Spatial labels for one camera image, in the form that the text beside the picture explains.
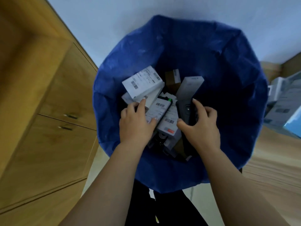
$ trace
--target wooden cabinet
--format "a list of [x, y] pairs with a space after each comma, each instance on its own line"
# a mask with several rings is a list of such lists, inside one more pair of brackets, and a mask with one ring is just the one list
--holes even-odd
[[48, 194], [0, 215], [5, 226], [58, 225], [79, 200], [86, 180]]
[[0, 181], [0, 208], [82, 178], [96, 131], [37, 115]]
[[92, 86], [96, 71], [73, 45], [60, 65], [39, 114], [96, 130]]
[[57, 225], [97, 151], [97, 67], [45, 0], [0, 0], [0, 29], [0, 225]]

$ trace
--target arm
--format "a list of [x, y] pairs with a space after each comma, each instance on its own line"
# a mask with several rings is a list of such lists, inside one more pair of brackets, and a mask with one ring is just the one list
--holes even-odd
[[202, 158], [224, 224], [288, 225], [220, 150], [216, 110], [195, 99], [193, 103], [199, 115], [196, 125], [186, 125], [180, 119], [177, 125]]
[[146, 122], [145, 99], [135, 112], [137, 104], [122, 110], [120, 144], [60, 226], [125, 224], [137, 165], [156, 126]]

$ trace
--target white wall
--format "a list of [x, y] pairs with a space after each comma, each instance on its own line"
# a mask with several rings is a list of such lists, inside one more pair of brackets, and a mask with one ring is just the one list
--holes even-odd
[[301, 51], [301, 0], [48, 0], [96, 65], [153, 15], [216, 20], [241, 28], [260, 61]]

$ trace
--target hand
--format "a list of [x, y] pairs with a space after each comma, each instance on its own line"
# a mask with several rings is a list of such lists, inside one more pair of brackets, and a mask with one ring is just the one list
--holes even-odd
[[216, 126], [216, 110], [211, 107], [204, 107], [196, 99], [192, 99], [192, 102], [198, 109], [198, 122], [194, 126], [189, 126], [182, 119], [178, 119], [178, 128], [200, 155], [206, 151], [220, 149], [221, 140]]
[[120, 143], [129, 143], [143, 150], [152, 137], [157, 120], [153, 118], [148, 124], [145, 118], [145, 101], [133, 102], [121, 111], [119, 120]]

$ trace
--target person's right hand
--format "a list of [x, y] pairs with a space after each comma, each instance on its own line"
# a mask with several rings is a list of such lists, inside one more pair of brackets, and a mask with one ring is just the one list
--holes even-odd
[[206, 151], [219, 150], [221, 140], [216, 126], [216, 110], [211, 107], [204, 107], [196, 99], [192, 99], [192, 102], [198, 109], [198, 122], [194, 126], [189, 126], [182, 119], [178, 119], [178, 128], [200, 155]]

